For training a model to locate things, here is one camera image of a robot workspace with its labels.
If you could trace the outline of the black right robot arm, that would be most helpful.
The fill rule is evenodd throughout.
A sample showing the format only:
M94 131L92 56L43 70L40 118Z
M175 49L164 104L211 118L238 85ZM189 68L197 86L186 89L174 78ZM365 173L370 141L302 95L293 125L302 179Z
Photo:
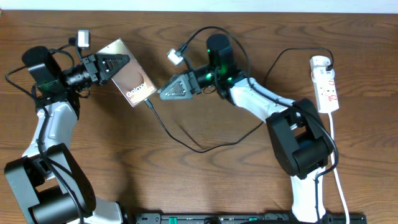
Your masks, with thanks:
M237 67L231 38L213 34L206 40L208 64L174 75L159 91L162 100L191 100L213 86L222 99L243 108L266 124L274 155L290 176L292 213L298 222L321 223L326 216L322 180L331 170L336 144L314 104L291 100L264 88L249 70Z

